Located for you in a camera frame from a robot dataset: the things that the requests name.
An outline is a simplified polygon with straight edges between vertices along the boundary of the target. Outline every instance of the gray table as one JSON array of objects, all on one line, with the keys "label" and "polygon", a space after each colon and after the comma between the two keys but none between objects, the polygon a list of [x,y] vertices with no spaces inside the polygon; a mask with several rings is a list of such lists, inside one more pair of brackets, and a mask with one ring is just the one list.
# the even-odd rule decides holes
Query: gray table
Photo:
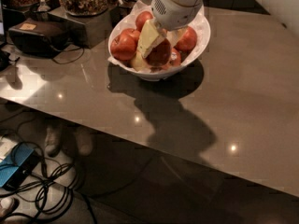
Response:
[{"label": "gray table", "polygon": [[205,52],[157,83],[110,64],[107,39],[64,65],[6,46],[21,59],[1,73],[0,97],[299,196],[298,37],[267,15],[206,17]]}]

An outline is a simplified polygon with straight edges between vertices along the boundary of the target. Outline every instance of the table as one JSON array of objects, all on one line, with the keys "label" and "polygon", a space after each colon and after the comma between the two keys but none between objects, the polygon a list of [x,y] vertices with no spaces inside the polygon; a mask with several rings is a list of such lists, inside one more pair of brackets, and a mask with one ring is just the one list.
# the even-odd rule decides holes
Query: table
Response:
[{"label": "table", "polygon": [[274,17],[206,7],[211,39],[190,67],[150,83],[107,61],[21,54],[0,97],[299,196],[299,39]]}]

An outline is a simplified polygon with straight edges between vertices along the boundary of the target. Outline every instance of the shoe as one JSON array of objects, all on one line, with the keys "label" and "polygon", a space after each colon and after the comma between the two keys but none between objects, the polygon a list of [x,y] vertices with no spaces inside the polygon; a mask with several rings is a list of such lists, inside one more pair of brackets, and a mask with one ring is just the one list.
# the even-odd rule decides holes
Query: shoe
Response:
[{"label": "shoe", "polygon": [[76,141],[78,154],[81,156],[89,156],[93,151],[93,137],[89,128],[79,126],[76,129]]},{"label": "shoe", "polygon": [[16,207],[16,200],[12,197],[4,198],[0,201],[0,218],[12,213]]},{"label": "shoe", "polygon": [[55,157],[61,148],[61,139],[63,133],[63,125],[59,124],[57,127],[48,126],[47,136],[45,139],[45,153],[50,157]]}]

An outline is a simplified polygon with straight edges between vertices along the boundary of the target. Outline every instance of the white bowl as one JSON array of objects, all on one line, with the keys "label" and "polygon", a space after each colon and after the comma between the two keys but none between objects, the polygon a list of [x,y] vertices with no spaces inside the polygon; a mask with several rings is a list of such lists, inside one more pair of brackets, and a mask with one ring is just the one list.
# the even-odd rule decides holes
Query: white bowl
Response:
[{"label": "white bowl", "polygon": [[108,40],[108,49],[110,53],[110,57],[108,58],[108,60],[111,63],[119,65],[122,69],[130,72],[131,74],[137,77],[140,77],[148,81],[159,81],[160,79],[166,79],[168,77],[173,76],[177,72],[182,71],[190,63],[192,63],[195,59],[197,59],[205,50],[209,42],[211,32],[210,32],[209,23],[204,15],[204,7],[202,7],[198,12],[198,14],[196,15],[195,19],[189,24],[197,33],[197,44],[195,48],[192,50],[192,52],[188,55],[188,57],[183,61],[183,63],[181,63],[180,66],[170,67],[167,70],[158,71],[158,72],[151,72],[150,70],[136,71],[134,68],[128,67],[125,65],[125,63],[113,58],[110,51],[110,44],[113,41],[113,39],[121,33],[123,29],[135,28],[135,18],[138,16],[139,13],[145,10],[151,12],[150,6],[143,6],[142,8],[139,9],[133,9],[132,12],[124,19],[122,19],[113,29]]}]

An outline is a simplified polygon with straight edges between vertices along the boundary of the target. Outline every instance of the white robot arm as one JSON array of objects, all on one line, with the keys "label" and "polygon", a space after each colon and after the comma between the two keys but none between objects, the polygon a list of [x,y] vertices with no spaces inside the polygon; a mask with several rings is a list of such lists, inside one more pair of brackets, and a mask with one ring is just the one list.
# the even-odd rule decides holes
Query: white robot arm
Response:
[{"label": "white robot arm", "polygon": [[188,25],[203,5],[203,0],[152,0],[156,21],[168,31]]}]

